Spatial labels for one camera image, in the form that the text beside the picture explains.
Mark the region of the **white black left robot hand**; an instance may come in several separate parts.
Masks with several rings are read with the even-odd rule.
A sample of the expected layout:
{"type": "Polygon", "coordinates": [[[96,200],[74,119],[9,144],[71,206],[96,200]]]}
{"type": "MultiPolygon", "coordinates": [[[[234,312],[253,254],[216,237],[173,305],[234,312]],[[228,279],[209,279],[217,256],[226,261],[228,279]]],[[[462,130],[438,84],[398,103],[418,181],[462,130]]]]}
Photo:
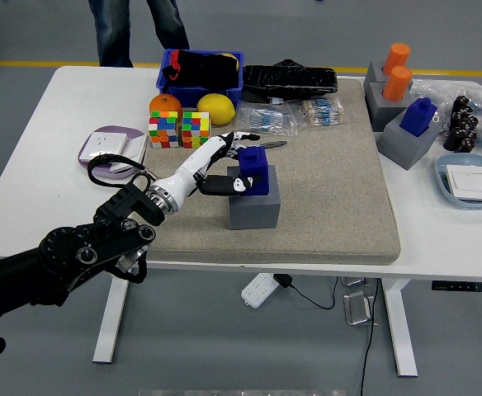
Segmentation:
{"type": "Polygon", "coordinates": [[[248,132],[229,132],[208,139],[170,177],[153,183],[149,191],[167,202],[169,212],[179,211],[184,200],[198,190],[208,196],[239,196],[259,182],[257,177],[228,177],[207,173],[222,158],[237,159],[245,149],[241,140],[258,141],[259,136],[248,132]]]}

